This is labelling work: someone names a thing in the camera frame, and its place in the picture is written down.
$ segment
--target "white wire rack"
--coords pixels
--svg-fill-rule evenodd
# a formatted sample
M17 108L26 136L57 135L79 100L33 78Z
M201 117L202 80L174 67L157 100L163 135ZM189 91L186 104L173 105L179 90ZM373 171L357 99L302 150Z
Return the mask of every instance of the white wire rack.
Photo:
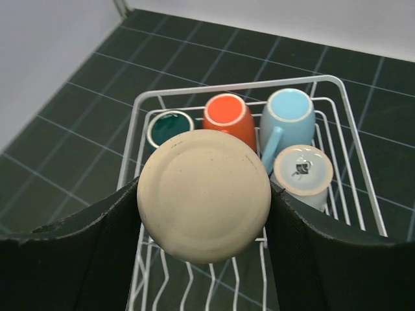
M320 82L330 82L336 85L341 94L342 103L337 103L336 105L336 103L328 97L316 97L315 96L316 87L318 83ZM130 162L129 159L132 153L133 144L136 141L137 132L141 133L141 137L140 137L140 143L139 143L139 148L138 148L137 164L135 167L134 176L136 177L140 174L141 166L144 165L144 161L145 161L145 159L143 159L143 154L146 148L145 132L150 122L150 118L166 110L165 98L171 97L174 95L195 95L195 94L201 94L201 93L235 92L235 91L240 91L240 90L245 90L245 89L253 90L253 89L272 88L272 87L287 87L287 86L295 87L295 86L300 86L300 85L309 85L309 86L311 85L311 91L309 92L309 94L316 108L316 116L321 121L315 124L316 135L313 140L313 145L320 148L323 152L325 152L331 158L334 172L335 172L334 180L336 181L336 184L337 184L337 191L338 191L338 195L340 199L339 199L339 202L336 203L335 189L334 189L334 185L332 184L329 188L329 198L325 206L325 213L327 215L334 217L337 220L339 220L339 214L341 214L342 215L341 220L345 221L348 225L351 225L350 210L348 209L348 206L350 208L351 205L346 203L344 186L342 184L342 179L341 179L341 171L340 171L341 168L339 168L339 164L338 164L338 158L340 156L343 156L344 164L345 164L346 171L349 177L350 189L353 194L353 201L354 201L354 206L355 206L354 213L357 215L359 227L362 230L366 230L364 217L361 211L361 204L359 201L359 196L357 194L355 180L353 177L353 171L351 169L351 163L348 157L348 149L346 147L346 142L345 142L345 138L344 138L343 131L342 131L342 125L340 124L340 119L338 115L338 108L341 108L342 106L344 108L344 111L346 112L351 136L353 138L356 153L359 158L360 169L361 169L361 172L364 178L364 182L366 184L366 189L368 192L370 204L372 206L372 212L374 215L374 220L375 220L377 230L380 235L387 236L385 225L384 225L383 218L381 215L381 211L380 211L377 198L374 192L374 187L372 185L372 180L370 177L368 166L366 164L366 160L364 157L364 152L362 150L362 144L359 139L359 134L356 128L355 120L353 118L353 113L351 111L348 95L347 95L346 89L342 81L334 76L327 76L327 75L310 76L310 77L303 77L303 78L253 82L253 83L245 83L245 84L192 87L192 88L185 88L185 89L166 89L166 90L161 90L161 91L149 91L149 92L141 94L140 96L136 98L134 102L134 108L132 111L130 126L128 129L127 138L126 138L123 160L122 160L121 169L119 173L119 180L117 184L118 189L121 188L126 183L127 173L128 173L128 164ZM147 112L142 111L141 110L142 103L149 98L156 98L158 102L160 103L160 109L152 109ZM262 111L262 107L266 104L266 102L247 100L247 104L250 106L251 111ZM325 105L325 107L330 108L330 110L332 111L332 116L334 120L329 121L327 114L324 113L323 111L318 110L318 107L321 104ZM197 114L196 120L201 120L202 112L204 109L203 105L204 103L201 103L201 106L198 106L198 107L187 107L187 108L173 107L170 109L180 109L180 110L188 111L189 113L196 113ZM142 128L137 129L137 121L138 121L139 114L141 115L143 113L145 113L144 123L142 125ZM259 119L261 117L261 114L253 113L253 116L255 119ZM335 140L332 135L333 126L335 127L337 135L338 135L338 137ZM340 151L338 150L338 148L336 150L335 142L340 143ZM265 256L264 256L264 252L267 251L267 233L265 231L265 228L263 230L263 236L261 238L257 238L256 241L259 244L258 245L259 246L259 257L261 261L261 271L262 271L262 279L263 279L262 308L263 310L268 310L267 309L268 277L267 277L267 271L266 271L266 266L265 266ZM147 253L146 253L145 258L143 258L143 253L144 253L143 246L147 248L146 249ZM154 298L154 300L148 301L147 299L148 283L149 283L149 277L150 277L151 261L152 261L152 256L153 256L152 250L154 248L159 248L159 247L155 245L153 239L151 239L151 237L149 237L146 234L145 228L141 224L141 229L139 232L139 241L137 245L136 261L135 261L134 272L133 272L133 277L132 277L132 285L130 289L130 298L128 300L128 306L127 306L128 311L133 311L133 310L156 311L158 310L158 303L159 303L160 297L163 295L163 291L165 290L167 283L171 281L169 277L170 275L169 267L167 265L167 261L165 258L165 252L161 249L160 259L161 259L161 263L163 266L164 282L160 286L158 294ZM231 263L233 266L233 271L235 273L235 290L234 290L232 308L233 310L237 310L239 287L240 287L241 280L239 277L237 259L235 257L232 258ZM193 284L194 283L193 266L188 262L185 262L185 265L187 267L187 272L189 274L189 278L187 281L187 287L183 292L180 305L178 305L174 310L180 310L180 311L186 310L185 304L186 304L188 293L192 286L197 286L197 284ZM209 272L211 276L211 283L209 287L209 292L206 297L205 311L209 311L211 299L213 296L213 289L217 281L217 273L215 271L214 265L212 264L209 265ZM139 304L139 301L137 301L140 293L141 293L140 295L141 304Z

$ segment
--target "upside-down mug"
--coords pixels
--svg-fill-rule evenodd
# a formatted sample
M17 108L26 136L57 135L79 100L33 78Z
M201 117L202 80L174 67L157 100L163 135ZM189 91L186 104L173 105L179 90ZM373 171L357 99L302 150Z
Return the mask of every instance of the upside-down mug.
M203 128L228 133L256 152L254 118L244 100L234 94L219 94L206 104Z
M333 179L329 158L313 146L299 144L281 151L271 180L297 200L324 211L328 187Z
M303 91L282 89L269 97L259 127L261 159L268 174L283 149L311 144L315 122L313 102Z

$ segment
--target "cup rim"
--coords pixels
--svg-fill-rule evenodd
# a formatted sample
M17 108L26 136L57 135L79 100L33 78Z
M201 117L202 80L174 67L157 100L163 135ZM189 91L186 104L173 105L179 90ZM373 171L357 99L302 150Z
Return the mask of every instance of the cup rim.
M288 153L290 153L293 149L295 148L308 148L311 149L313 152L316 152L317 154L319 154L322 159L324 160L324 162L326 162L327 164L327 175L326 178L324 180L324 182L317 188L313 189L313 190L299 190L293 186L290 185L289 182L287 182L285 180L285 178L282 176L280 170L278 170L277 168L280 166L282 159L284 158L284 156ZM294 146L290 146L287 147L286 149L282 150L277 158L274 161L274 174L275 174L275 178L277 179L278 183L283 187L286 188L289 192L297 195L297 196L314 196L316 194L319 194L321 192L323 192L324 190L326 190L328 188L328 186L330 186L331 181L333 180L333 164L331 163L329 157L320 149L313 147L313 146L309 146L306 144L296 144Z
M189 131L193 131L195 129L195 122L193 121L193 119L185 112L180 111L180 110L167 110L164 112L159 113L158 115L156 115L148 124L147 126L147 132L146 132L146 137L147 137L147 141L148 143L153 146L155 149L157 149L158 147L160 147L160 145L156 144L151 136L151 132L152 129L155 125L155 123L160 120L163 116L168 115L170 113L177 113L179 115L183 115L187 121L189 121Z
M302 115L300 118L293 119L293 120L283 119L283 118L281 118L281 117L278 117L278 116L277 116L277 115L276 115L276 114L272 111L272 108L271 108L271 101L272 101L272 99L273 99L276 95L278 95L279 93L282 93L282 92L284 92L284 91L296 91L296 92L299 92L299 93L303 94L303 95L307 98L307 100L308 100L308 102L309 102L309 109L308 109L308 110L307 110L307 112L306 112L304 115ZM288 88L285 88L285 89L279 89L278 91L273 92L273 94L271 94L271 95L268 97L268 100L267 100L267 109L268 109L268 112L271 114L271 116L273 116L273 118L275 118L275 119L281 120L281 121L283 121L283 122L298 122L298 121L303 120L303 119L305 119L306 117L308 117L308 116L310 115L310 113L313 111L313 101L311 100L311 97L310 97L310 96L309 96L306 92L302 91L301 89L295 89L295 88L293 88L293 87L288 87Z
M241 104L241 106L242 106L242 111L241 111L241 114L235 119L235 120L233 120L233 121L231 121L231 122L228 122L228 123L219 123L219 122L216 122L216 121L214 121L210 116L209 116L209 113L208 113L208 108L209 108L209 105L215 100L215 99L217 99L217 98L219 98L219 97L224 97L224 96L229 96L229 97L233 97L233 98L236 98L238 101L239 101L239 103ZM204 111L203 111L203 115L205 116L205 118L210 122L210 123L212 123L212 124L214 124L214 125L217 125L217 126L231 126L231 125L234 125L234 124L237 124L238 122L240 122L242 119L243 119L243 117L246 115L246 103L245 103L245 101L240 97L240 96L238 96L238 95L235 95L235 94L231 94L231 93L222 93L222 94L218 94L218 95L215 95L214 97L212 97L211 99L209 99L208 100L208 102L206 103L206 105L205 105L205 109L204 109Z

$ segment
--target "wire dish rack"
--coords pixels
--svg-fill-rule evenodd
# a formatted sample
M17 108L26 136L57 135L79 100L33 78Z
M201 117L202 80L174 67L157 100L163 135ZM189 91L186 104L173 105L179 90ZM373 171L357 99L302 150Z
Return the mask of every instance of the wire dish rack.
M316 90L318 84L330 84L332 87L338 89L341 103L335 102L334 100L330 99L329 97L317 97ZM166 89L161 91L149 91L146 93L140 94L134 102L134 107L132 111L132 116L130 120L130 125L128 128L128 133L126 137L126 144L124 148L124 155L121 164L121 169L119 173L119 180L117 187L118 189L121 188L123 185L126 184L129 172L129 164L131 161L132 151L134 149L134 143L138 142L136 139L139 139L139 145L136 157L136 167L134 171L134 177L140 175L141 167L145 164L147 160L146 157L149 156L149 151L146 151L146 144L145 144L145 132L147 130L147 126L155 115L161 113L167 109L180 109L186 111L188 114L191 114L196 120L202 120L203 116L203 109L204 104L206 103L206 99L213 96L215 93L223 93L223 92L230 92L236 93L241 95L241 92L246 90L247 93L241 95L244 97L246 103L249 105L252 115L255 119L255 124L258 125L259 119L261 117L261 112L266 104L263 100L256 100L250 97L251 94L254 94L255 91L260 89L265 90L268 95L274 92L277 89L281 89L284 87L297 87L303 88L308 92L310 95L314 108L316 110L316 117L318 122L316 122L316 135L313 140L313 145L317 148L321 149L325 152L331 159L334 169L334 182L329 188L329 198L327 200L327 204L325 206L325 213L334 217L337 220L346 222L348 225L351 225L351 217L350 214L356 215L356 225L358 225L362 230L366 230L366 224L363 217L361 204L359 200L359 196L357 194L357 188L355 186L355 179L353 174L356 172L357 169L361 170L361 174L363 176L364 182L366 184L366 189L370 201L370 205L372 207L372 223L374 222L377 231L380 235L387 236L386 228L383 222L381 210L379 208L377 198L374 192L374 187L372 185L372 180L370 177L370 173L368 170L368 166L366 164L366 160L364 157L364 152L362 150L362 144L359 139L359 134L356 128L355 120L353 118L353 113L351 111L350 102L348 99L348 95L346 92L346 88L340 79L334 76L308 76L303 78L291 78L291 79L284 79L284 80L273 80L273 81L264 81L264 82L252 82L252 83L244 83L244 84L228 84L228 85L221 85L221 86L204 86L204 87L192 87L192 88L185 88L185 89ZM168 98L177 97L177 96L187 96L187 103L196 101L197 96L205 95L206 98L204 101L197 102L200 106L197 107L183 107L183 101L175 101L175 104L171 104ZM145 109L144 102L147 100L152 99L152 109ZM160 105L159 109L153 109L154 101L157 101ZM338 109L343 108L344 113L342 117L345 117L348 121L348 126L341 125L340 117L338 113ZM137 128L139 118L143 118L144 121L140 124L140 128ZM351 134L351 143L354 144L356 149L357 157L359 158L360 167L354 168L355 170L351 169L351 161L349 160L348 156L348 148L346 145L345 136L343 135L343 129L350 130ZM136 133L141 133L141 137L137 138ZM353 202L346 202L346 195L345 195L345 188L346 186L342 183L342 170L340 166L340 159L343 158L343 173L347 173L348 180L349 180L349 187L348 191L352 193ZM261 262L261 272L262 272L262 279L263 279L263 293L262 293L262 309L269 310L267 308L267 282L268 277L272 274L272 271L267 271L265 266L265 252L267 252L267 233L265 228L263 230L263 236L256 239L258 243L258 255L260 257ZM163 284L160 286L158 293L153 301L149 301L147 294L148 294L148 284L150 278L150 269L151 269L151 262L152 256L154 255L154 250L159 249L157 245L155 245L153 239L147 235L145 232L145 228L143 224L141 224L141 229L139 232L139 240L137 245L137 253L136 253L136 261L134 265L134 272L132 277L132 284L130 288L130 297L128 300L127 310L159 310L158 303L160 297L164 294L163 291L167 283L170 280L170 273L169 267L166 261L166 254L165 252L160 249L158 253L160 254L160 259L163 267L164 273L164 280ZM241 285L241 280L239 277L239 269L237 259L234 257L231 259L231 263L233 266L233 272L235 274L235 288L234 288L234 295L233 295L233 303L232 309L238 310L238 296L240 294L239 288ZM187 272L188 272L188 280L181 280L182 282L187 282L187 286L183 292L183 296L180 299L180 304L171 308L171 310L191 310L192 308L186 308L186 300L188 293L192 286L198 286L194 282L194 274L193 268L194 266L188 262L185 262ZM205 311L208 311L211 305L211 300L213 297L213 292L215 288L215 284L217 282L217 271L215 271L215 267L213 264L209 264L209 273L211 277L209 292L207 293L206 297L206 304L204 307Z

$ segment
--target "cup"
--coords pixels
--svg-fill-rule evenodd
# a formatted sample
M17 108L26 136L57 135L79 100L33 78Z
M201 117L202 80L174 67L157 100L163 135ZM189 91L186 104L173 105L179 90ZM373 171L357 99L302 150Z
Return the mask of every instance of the cup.
M156 115L147 128L147 144L155 151L165 141L178 134L193 131L194 120L180 110L169 110Z
M315 122L313 102L303 91L282 89L269 97L259 126L262 162L268 174L283 149L295 144L311 144Z
M329 158L313 146L299 144L281 151L274 162L271 181L296 199L324 211L333 179Z
M254 118L244 100L234 94L219 94L206 104L203 128L228 133L256 152Z

